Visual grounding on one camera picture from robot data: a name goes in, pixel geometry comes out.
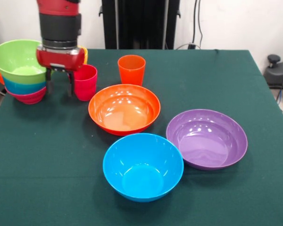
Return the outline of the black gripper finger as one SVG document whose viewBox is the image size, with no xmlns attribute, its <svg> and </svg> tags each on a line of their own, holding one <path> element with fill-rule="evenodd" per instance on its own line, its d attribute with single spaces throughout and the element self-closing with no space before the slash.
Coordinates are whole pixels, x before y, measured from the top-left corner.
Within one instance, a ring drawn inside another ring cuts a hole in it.
<svg viewBox="0 0 283 226">
<path fill-rule="evenodd" d="M 46 89 L 47 89 L 48 94 L 51 94 L 53 92 L 53 84 L 52 84 L 52 80 L 51 80 L 51 73 L 52 73 L 52 70 L 50 68 L 47 68 L 46 73 L 45 73 L 45 77 L 46 77 Z"/>
<path fill-rule="evenodd" d="M 74 94 L 74 89 L 75 89 L 75 82 L 74 82 L 74 72 L 73 71 L 67 71 L 67 75 L 69 78 L 69 87 L 68 87 L 68 95 L 70 97 L 73 96 Z"/>
</svg>

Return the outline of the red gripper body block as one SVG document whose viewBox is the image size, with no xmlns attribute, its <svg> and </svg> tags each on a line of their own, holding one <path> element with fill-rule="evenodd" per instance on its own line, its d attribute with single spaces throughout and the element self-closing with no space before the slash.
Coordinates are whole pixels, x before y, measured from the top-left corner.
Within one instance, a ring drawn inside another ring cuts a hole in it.
<svg viewBox="0 0 283 226">
<path fill-rule="evenodd" d="M 38 46 L 36 57 L 43 67 L 77 71 L 84 63 L 85 52 L 82 48 L 57 50 Z"/>
</svg>

